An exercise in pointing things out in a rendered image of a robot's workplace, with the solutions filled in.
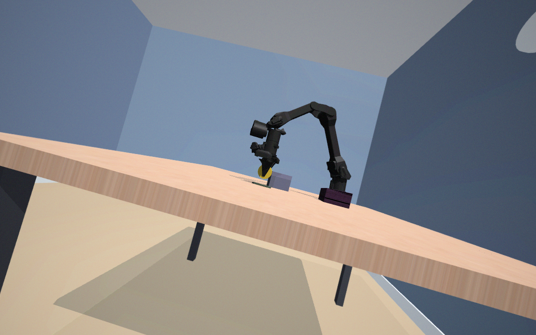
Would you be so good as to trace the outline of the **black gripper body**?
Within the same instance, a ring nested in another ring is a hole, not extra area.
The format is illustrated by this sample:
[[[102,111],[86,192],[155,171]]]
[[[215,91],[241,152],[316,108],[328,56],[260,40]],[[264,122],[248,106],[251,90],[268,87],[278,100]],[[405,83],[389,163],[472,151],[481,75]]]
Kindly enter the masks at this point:
[[[277,158],[276,151],[279,149],[279,146],[276,141],[266,140],[264,150],[256,150],[255,155],[262,157],[263,160],[272,161],[276,164],[279,164],[280,160]]]

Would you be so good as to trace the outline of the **gold coin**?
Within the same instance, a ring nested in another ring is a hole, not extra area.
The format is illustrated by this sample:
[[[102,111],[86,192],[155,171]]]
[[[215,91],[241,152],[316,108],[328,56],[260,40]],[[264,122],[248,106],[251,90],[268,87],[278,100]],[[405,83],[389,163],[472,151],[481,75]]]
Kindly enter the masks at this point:
[[[264,177],[264,176],[262,176],[262,165],[261,165],[261,166],[259,167],[258,174],[259,174],[259,177],[261,177],[262,179],[265,180],[265,179],[267,179],[267,178],[269,178],[269,177],[271,176],[271,174],[272,174],[272,169],[270,168],[270,169],[268,170],[267,174],[266,174],[265,177]]]

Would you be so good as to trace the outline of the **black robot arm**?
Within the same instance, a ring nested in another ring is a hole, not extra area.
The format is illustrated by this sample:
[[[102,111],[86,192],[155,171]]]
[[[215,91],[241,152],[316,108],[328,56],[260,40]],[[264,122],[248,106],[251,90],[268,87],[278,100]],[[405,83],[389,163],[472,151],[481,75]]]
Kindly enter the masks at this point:
[[[326,165],[328,166],[330,177],[332,178],[332,180],[330,180],[329,188],[345,192],[345,186],[347,180],[350,180],[351,174],[347,169],[347,165],[345,165],[344,159],[340,155],[340,147],[338,145],[335,130],[336,110],[333,107],[313,101],[307,105],[293,109],[291,112],[276,113],[266,124],[255,120],[250,135],[261,139],[267,136],[266,140],[279,143],[281,135],[285,135],[286,132],[284,131],[284,128],[281,130],[277,128],[280,128],[290,120],[307,113],[311,113],[314,117],[318,118],[322,127],[325,128],[326,141],[330,155],[330,159],[326,162]]]

